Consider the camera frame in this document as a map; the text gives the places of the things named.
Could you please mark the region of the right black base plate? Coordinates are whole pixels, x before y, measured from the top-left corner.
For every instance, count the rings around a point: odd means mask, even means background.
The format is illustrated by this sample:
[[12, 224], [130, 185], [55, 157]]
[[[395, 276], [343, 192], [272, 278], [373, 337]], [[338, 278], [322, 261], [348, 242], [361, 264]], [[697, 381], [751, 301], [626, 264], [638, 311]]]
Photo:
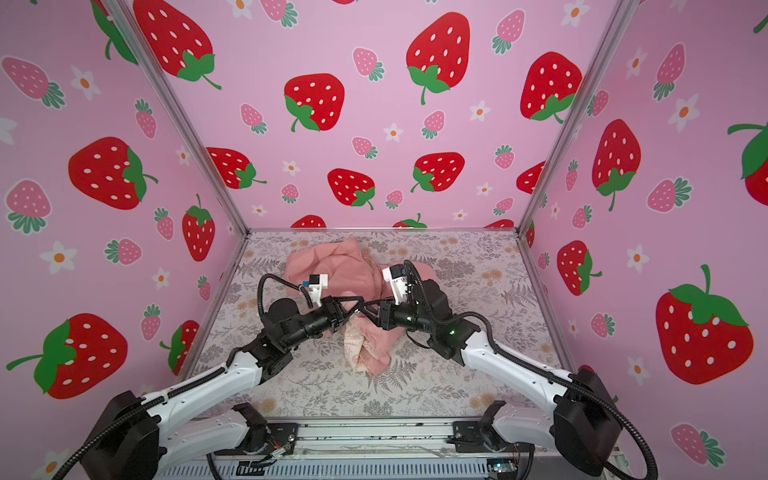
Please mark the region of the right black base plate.
[[459, 453], [529, 453], [533, 448], [529, 443], [509, 443], [489, 424], [477, 420], [456, 421], [452, 429], [447, 443]]

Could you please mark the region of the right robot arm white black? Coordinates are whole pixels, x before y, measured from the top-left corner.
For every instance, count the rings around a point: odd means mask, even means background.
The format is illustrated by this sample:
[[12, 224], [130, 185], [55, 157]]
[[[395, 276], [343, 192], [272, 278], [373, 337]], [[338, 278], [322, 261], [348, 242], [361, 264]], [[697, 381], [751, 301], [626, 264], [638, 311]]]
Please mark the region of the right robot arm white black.
[[541, 446], [552, 443], [581, 472], [600, 476], [623, 430], [611, 413], [613, 397], [589, 369], [576, 373], [536, 362], [493, 339], [490, 322], [475, 312], [455, 314], [447, 296], [428, 280], [403, 301], [366, 302], [361, 313], [382, 330], [427, 333], [427, 347], [441, 357], [486, 373], [512, 387], [544, 412]]

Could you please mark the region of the corner aluminium post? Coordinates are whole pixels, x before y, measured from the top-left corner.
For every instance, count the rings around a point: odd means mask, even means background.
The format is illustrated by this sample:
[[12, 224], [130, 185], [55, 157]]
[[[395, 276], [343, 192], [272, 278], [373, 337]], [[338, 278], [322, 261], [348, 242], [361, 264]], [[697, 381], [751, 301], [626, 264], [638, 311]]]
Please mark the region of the corner aluminium post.
[[547, 192], [552, 178], [557, 173], [559, 164], [566, 156], [577, 128], [582, 124], [586, 114], [588, 101], [596, 92], [596, 89], [632, 22], [632, 18], [639, 7], [639, 4], [640, 2], [636, 0], [623, 0], [617, 2], [603, 37], [598, 43], [591, 59], [591, 63], [584, 74], [581, 87], [576, 94], [573, 104], [568, 109], [568, 115], [564, 120], [560, 132], [555, 137], [555, 142], [545, 161], [542, 174], [534, 189], [529, 206], [526, 208], [521, 223], [517, 227], [517, 233], [520, 238], [524, 237], [527, 233], [527, 230], [540, 207], [544, 194]]
[[169, 84], [166, 72], [155, 59], [150, 45], [140, 32], [139, 25], [133, 15], [132, 2], [106, 0], [104, 4], [238, 235], [243, 238], [247, 237], [249, 227], [220, 178], [178, 96]]

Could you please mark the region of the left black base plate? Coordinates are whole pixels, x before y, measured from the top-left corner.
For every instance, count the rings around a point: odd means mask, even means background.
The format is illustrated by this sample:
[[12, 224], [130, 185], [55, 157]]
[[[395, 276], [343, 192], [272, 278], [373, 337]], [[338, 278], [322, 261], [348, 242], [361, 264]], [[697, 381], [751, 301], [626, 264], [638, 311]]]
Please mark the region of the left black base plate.
[[291, 454], [298, 438], [298, 423], [270, 422], [263, 427], [251, 427], [245, 439], [236, 447], [215, 451], [216, 456]]

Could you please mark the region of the floral table mat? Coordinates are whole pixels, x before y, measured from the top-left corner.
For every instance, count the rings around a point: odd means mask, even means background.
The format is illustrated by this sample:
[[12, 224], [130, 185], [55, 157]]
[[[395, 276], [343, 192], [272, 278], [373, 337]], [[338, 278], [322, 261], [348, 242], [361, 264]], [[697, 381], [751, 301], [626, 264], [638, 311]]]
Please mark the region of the floral table mat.
[[[411, 260], [433, 279], [457, 313], [490, 320], [495, 339], [532, 359], [567, 367], [545, 322], [512, 231], [255, 232], [230, 282], [216, 320], [194, 357], [193, 373], [221, 363], [261, 330], [259, 312], [291, 294], [264, 274], [280, 275], [293, 253], [353, 241], [370, 268]], [[302, 344], [264, 386], [237, 394], [268, 417], [460, 417], [503, 400], [527, 399], [492, 377], [440, 357], [424, 335], [373, 327], [357, 315], [346, 328]]]

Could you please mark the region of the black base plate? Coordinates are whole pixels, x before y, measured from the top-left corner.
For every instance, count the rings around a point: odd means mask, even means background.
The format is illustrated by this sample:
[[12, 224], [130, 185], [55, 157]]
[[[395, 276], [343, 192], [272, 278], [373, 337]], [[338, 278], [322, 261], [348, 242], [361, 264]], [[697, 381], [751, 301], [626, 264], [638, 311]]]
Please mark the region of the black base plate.
[[263, 427], [251, 427], [245, 439], [236, 447], [215, 451], [216, 456], [291, 454], [298, 438], [298, 423], [270, 422]]
[[509, 443], [489, 424], [477, 420], [456, 421], [452, 429], [447, 443], [459, 453], [529, 453], [533, 448], [529, 443]]

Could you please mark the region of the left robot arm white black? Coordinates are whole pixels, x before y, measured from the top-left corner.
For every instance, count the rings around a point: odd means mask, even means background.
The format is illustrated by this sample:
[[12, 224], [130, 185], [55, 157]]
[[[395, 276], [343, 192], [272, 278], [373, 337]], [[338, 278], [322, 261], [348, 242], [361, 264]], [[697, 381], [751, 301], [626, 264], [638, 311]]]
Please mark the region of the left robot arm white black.
[[363, 304], [360, 297], [321, 299], [301, 313], [291, 298], [274, 301], [262, 314], [263, 328], [234, 349], [221, 365], [143, 397], [114, 397], [74, 457], [90, 479], [152, 479], [188, 460], [219, 451], [281, 454], [264, 416], [247, 402], [199, 420], [204, 411], [280, 373], [306, 340], [337, 331]]

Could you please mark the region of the left corner aluminium post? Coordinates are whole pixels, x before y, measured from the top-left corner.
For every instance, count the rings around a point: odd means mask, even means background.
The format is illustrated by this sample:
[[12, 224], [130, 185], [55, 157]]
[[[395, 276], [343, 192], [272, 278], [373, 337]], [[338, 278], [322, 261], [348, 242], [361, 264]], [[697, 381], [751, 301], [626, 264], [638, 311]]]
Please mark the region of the left corner aluminium post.
[[106, 0], [104, 4], [238, 235], [243, 238], [247, 237], [249, 227], [220, 178], [178, 96], [169, 84], [166, 72], [155, 59], [150, 45], [140, 32], [139, 25], [133, 15], [132, 2]]

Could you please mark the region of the right corner aluminium post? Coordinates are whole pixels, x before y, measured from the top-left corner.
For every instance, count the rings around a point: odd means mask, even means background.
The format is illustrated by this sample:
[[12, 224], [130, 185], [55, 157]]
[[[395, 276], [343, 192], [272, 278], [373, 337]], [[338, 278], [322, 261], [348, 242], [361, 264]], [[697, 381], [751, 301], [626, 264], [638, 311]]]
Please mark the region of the right corner aluminium post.
[[560, 132], [555, 137], [555, 142], [545, 161], [542, 174], [534, 189], [529, 206], [526, 208], [521, 223], [517, 227], [517, 233], [520, 238], [524, 237], [527, 233], [527, 230], [540, 207], [544, 194], [547, 192], [552, 178], [557, 173], [559, 164], [566, 156], [577, 128], [582, 124], [586, 114], [588, 101], [596, 92], [596, 89], [632, 22], [632, 18], [639, 7], [639, 4], [640, 2], [636, 0], [623, 0], [617, 2], [603, 37], [598, 43], [591, 59], [591, 63], [584, 74], [581, 87], [576, 94], [573, 104], [568, 109], [568, 115], [564, 120]]

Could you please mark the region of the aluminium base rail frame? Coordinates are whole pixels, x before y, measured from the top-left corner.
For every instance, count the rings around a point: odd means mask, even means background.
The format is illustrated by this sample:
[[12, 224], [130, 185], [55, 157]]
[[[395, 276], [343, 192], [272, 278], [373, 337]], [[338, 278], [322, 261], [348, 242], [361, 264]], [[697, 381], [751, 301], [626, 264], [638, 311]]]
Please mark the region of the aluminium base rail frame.
[[[509, 443], [529, 443], [529, 453], [459, 453], [448, 444], [456, 421], [489, 424]], [[541, 446], [544, 419], [533, 411], [504, 408], [497, 419], [369, 418], [283, 419], [298, 423], [291, 454], [216, 456], [188, 460], [152, 479], [608, 479], [587, 475], [552, 443]]]

